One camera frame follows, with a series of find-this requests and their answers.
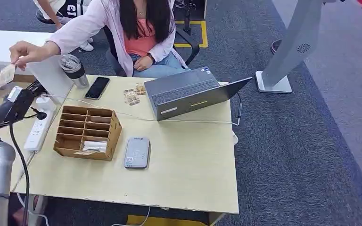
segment cable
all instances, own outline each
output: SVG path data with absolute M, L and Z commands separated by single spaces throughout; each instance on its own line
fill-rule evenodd
M 93 104 L 88 103 L 88 102 L 86 102 L 86 101 L 79 100 L 79 99 L 73 99 L 73 98 L 68 98 L 68 97 L 61 97 L 61 96 L 50 95 L 50 94 L 42 94 L 42 96 L 47 96 L 47 97 L 60 97 L 60 98 L 64 98 L 64 99 L 75 100 L 75 101 L 79 101 L 79 102 L 86 103 L 86 104 L 91 105 L 91 106 L 93 106 L 93 107 L 97 107 L 97 108 L 100 108 L 100 109 L 106 109 L 106 108 L 104 108 L 104 107 L 96 106 L 96 105 L 93 105 Z M 116 110 L 114 110 L 114 111 L 115 111 L 117 114 L 128 115 L 128 116 L 130 116 L 130 117 L 134 117 L 134 118 L 139 119 L 139 120 L 144 120 L 144 121 L 157 121 L 157 120 L 154 120 L 154 119 L 144 119 L 144 118 L 141 118 L 141 117 L 132 115 L 132 114 L 127 114 L 127 113 L 123 113 L 123 112 L 118 112 L 118 111 L 116 111 Z M 219 123 L 219 124 L 232 124 L 232 125 L 236 125 L 236 126 L 239 125 L 239 120 L 238 120 L 238 123 L 234 123 L 234 122 L 231 122 L 231 121 L 213 121 L 213 120 L 201 120 L 201 121 L 175 120 L 175 119 L 167 119 L 167 120 L 164 120 L 164 122 L 166 122 L 166 121 Z
M 32 118 L 32 117 L 35 117 L 35 116 L 37 116 L 37 114 L 33 114 L 33 115 L 30 115 L 30 116 L 26 116 L 26 117 L 24 117 L 25 119 L 29 119 L 29 118 Z
M 27 164 L 25 163 L 25 159 L 23 156 L 23 153 L 21 153 L 21 150 L 17 144 L 16 138 L 15 138 L 15 134 L 13 133 L 13 123 L 9 124 L 9 132 L 10 132 L 10 137 L 12 138 L 13 144 L 17 150 L 17 153 L 20 156 L 21 159 L 21 163 L 23 165 L 24 168 L 24 174 L 25 174 L 25 206 L 28 207 L 28 198 L 30 196 L 30 177 L 28 175 L 28 169 L 27 169 Z M 23 214 L 23 226 L 27 225 L 27 211 L 24 211 Z
M 28 156 L 28 159 L 26 160 L 27 167 L 30 165 L 30 162 L 34 158 L 34 156 L 35 156 L 35 152 L 34 151 L 30 152 L 30 155 Z M 24 175 L 24 169 L 21 169 L 16 177 L 16 183 L 15 183 L 12 191 L 16 190 L 17 185 L 20 183 L 20 180 L 23 177 L 23 175 Z
M 239 103 L 242 103 L 241 96 L 239 95 L 239 92 L 237 92 L 237 95 L 238 95 L 238 98 L 239 98 Z
M 17 197 L 18 197 L 19 202 L 21 203 L 21 205 L 24 207 L 24 210 L 27 209 L 28 212 L 31 213 L 31 214 L 45 218 L 45 224 L 46 224 L 46 226 L 49 226 L 48 217 L 47 217 L 47 216 L 45 216 L 45 215 L 43 215 L 43 214 L 38 214 L 38 213 L 32 212 L 31 210 L 29 210 L 28 208 L 25 207 L 24 202 L 23 202 L 23 199 L 20 197 L 20 194 L 19 194 L 19 193 L 17 193 Z
M 40 112 L 37 109 L 30 107 L 36 114 L 37 114 L 37 119 L 39 120 L 43 120 L 46 118 L 47 114 L 45 112 Z
M 148 209 L 148 214 L 145 217 L 145 220 L 140 225 L 119 225 L 119 224 L 114 224 L 112 226 L 143 226 L 145 224 L 145 222 L 148 220 L 149 213 L 150 213 L 150 206 L 149 206 L 149 209 Z

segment white table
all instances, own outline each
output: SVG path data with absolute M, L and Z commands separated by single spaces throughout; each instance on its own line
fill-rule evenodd
M 93 83 L 96 76 L 88 76 Z M 83 99 L 85 90 L 73 87 L 68 97 L 107 109 L 153 119 L 147 96 L 129 106 L 123 90 L 144 78 L 110 77 L 100 100 Z M 73 100 L 65 105 L 88 106 Z M 59 116 L 50 127 L 42 150 L 29 165 L 30 193 L 133 205 L 199 210 L 210 213 L 214 225 L 225 213 L 239 212 L 232 126 L 230 124 L 143 121 L 118 114 L 123 127 L 112 161 L 62 157 L 53 150 Z M 175 117 L 179 120 L 230 121 L 230 102 Z M 123 166 L 126 141 L 146 136 L 151 141 L 147 169 Z M 25 192 L 23 178 L 15 192 Z

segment pink cardigan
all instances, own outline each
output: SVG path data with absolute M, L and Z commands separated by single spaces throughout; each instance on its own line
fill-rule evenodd
M 174 0 L 169 0 L 170 8 L 173 8 Z M 131 77 L 133 73 L 133 64 L 131 57 L 125 52 L 124 31 L 120 22 L 118 0 L 92 0 L 88 6 L 87 12 L 79 17 L 70 20 L 58 31 L 53 33 L 48 41 L 55 42 L 61 51 L 61 54 L 67 54 L 89 37 L 97 34 L 101 28 L 107 25 L 113 34 L 116 52 L 120 65 L 125 70 L 127 76 Z M 170 51 L 179 60 L 181 65 L 186 67 L 184 60 L 173 49 L 175 38 L 175 29 L 163 42 L 156 44 L 149 53 L 159 62 L 169 55 Z

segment black smartphone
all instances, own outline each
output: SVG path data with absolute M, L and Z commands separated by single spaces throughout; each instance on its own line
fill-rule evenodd
M 109 78 L 97 77 L 87 94 L 85 94 L 85 98 L 99 100 L 109 81 Z

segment laptop sticker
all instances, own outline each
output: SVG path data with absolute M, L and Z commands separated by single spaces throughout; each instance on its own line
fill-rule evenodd
M 199 103 L 196 103 L 196 104 L 193 104 L 193 105 L 191 105 L 191 107 L 196 106 L 196 105 L 201 105 L 201 104 L 204 104 L 204 103 L 206 103 L 206 102 L 207 102 L 207 100 L 202 101 L 202 102 L 199 102 Z
M 173 107 L 173 108 L 171 108 L 171 109 L 162 111 L 160 114 L 164 114 L 164 113 L 167 113 L 167 112 L 172 112 L 172 111 L 175 111 L 175 110 L 177 110 L 177 109 L 178 109 L 178 107 Z

